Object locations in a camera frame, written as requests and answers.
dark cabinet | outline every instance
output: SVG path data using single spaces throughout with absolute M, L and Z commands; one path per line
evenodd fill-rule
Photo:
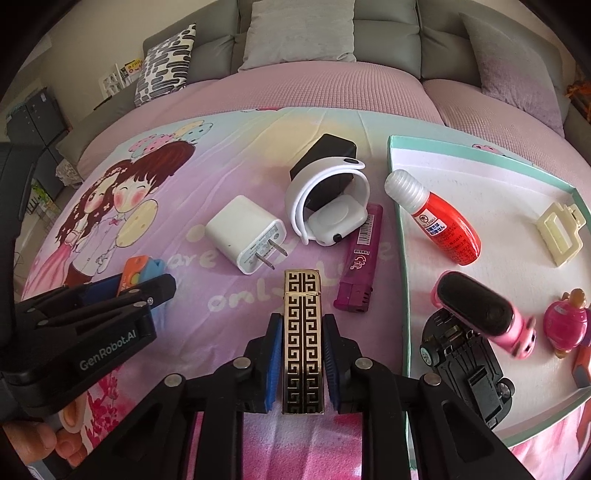
M 34 178 L 55 200 L 63 190 L 63 183 L 56 177 L 56 167 L 62 156 L 56 144 L 67 135 L 66 123 L 53 98 L 43 89 L 13 110 L 7 122 L 8 138 L 14 144 L 44 147 Z

metal prongs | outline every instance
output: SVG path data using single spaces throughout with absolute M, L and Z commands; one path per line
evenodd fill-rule
M 281 247 L 280 245 L 277 245 L 271 239 L 269 239 L 269 245 L 271 245 L 272 247 L 274 247 L 275 250 L 277 250 L 281 255 L 285 255 L 287 257 L 287 250 L 285 250 L 285 248 Z
M 265 257 L 263 257 L 262 255 L 259 255 L 258 253 L 255 254 L 255 257 L 257 257 L 261 262 L 263 262 L 267 267 L 275 270 L 275 265 L 273 265 L 271 262 L 269 262 Z

gold lighter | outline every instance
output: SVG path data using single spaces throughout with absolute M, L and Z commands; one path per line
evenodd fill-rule
M 322 305 L 316 270 L 286 270 L 283 413 L 323 413 Z

red bottle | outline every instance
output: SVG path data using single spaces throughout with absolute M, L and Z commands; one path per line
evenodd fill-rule
M 406 170 L 394 170 L 384 188 L 454 262 L 469 265 L 478 258 L 482 243 L 472 225 Z

white bottle cap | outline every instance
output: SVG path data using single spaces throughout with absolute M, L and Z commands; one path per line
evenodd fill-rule
M 384 185 L 386 193 L 411 215 L 417 213 L 429 199 L 427 190 L 406 170 L 394 170 Z

